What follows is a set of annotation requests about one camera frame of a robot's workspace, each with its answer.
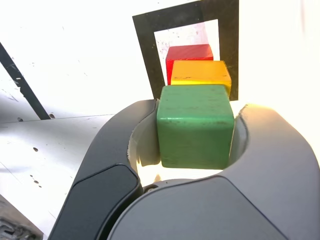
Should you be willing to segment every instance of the black square frame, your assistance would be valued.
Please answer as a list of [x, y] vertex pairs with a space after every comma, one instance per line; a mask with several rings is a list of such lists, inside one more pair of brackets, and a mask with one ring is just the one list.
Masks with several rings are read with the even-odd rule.
[[225, 61], [232, 79], [230, 100], [238, 100], [239, 0], [194, 1], [132, 18], [155, 99], [160, 98], [165, 80], [154, 33], [218, 19], [220, 59]]

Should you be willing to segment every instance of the red cube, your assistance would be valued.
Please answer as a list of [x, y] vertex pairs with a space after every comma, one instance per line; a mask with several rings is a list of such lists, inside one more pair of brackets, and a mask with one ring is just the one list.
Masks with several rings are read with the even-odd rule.
[[213, 60], [214, 56], [209, 44], [171, 46], [165, 58], [168, 85], [171, 85], [172, 69], [175, 60]]

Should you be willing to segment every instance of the black strip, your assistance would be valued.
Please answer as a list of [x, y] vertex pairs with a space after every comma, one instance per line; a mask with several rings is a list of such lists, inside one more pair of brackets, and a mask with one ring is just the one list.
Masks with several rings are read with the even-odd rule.
[[230, 100], [238, 100], [239, 0], [195, 1], [132, 18], [155, 99], [160, 98], [165, 80], [154, 32], [218, 19], [220, 59], [232, 78]]
[[1, 42], [0, 62], [38, 117], [41, 120], [51, 119]]

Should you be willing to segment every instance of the stacked blocks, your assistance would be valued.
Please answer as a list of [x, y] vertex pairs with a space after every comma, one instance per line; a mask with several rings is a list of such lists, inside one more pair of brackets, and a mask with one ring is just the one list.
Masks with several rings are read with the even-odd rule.
[[171, 85], [224, 85], [230, 94], [231, 77], [224, 61], [174, 61]]
[[168, 50], [165, 59], [167, 83], [171, 85], [171, 75], [173, 71], [174, 62], [177, 60], [213, 60], [209, 44], [190, 45], [190, 46], [172, 46]]
[[156, 120], [164, 167], [227, 167], [234, 116], [224, 85], [165, 86]]

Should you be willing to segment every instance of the green cube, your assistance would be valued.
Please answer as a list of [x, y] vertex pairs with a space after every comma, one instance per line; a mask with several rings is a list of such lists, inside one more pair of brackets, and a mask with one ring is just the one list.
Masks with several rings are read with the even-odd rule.
[[235, 120], [225, 86], [165, 86], [156, 121], [164, 167], [227, 167]]

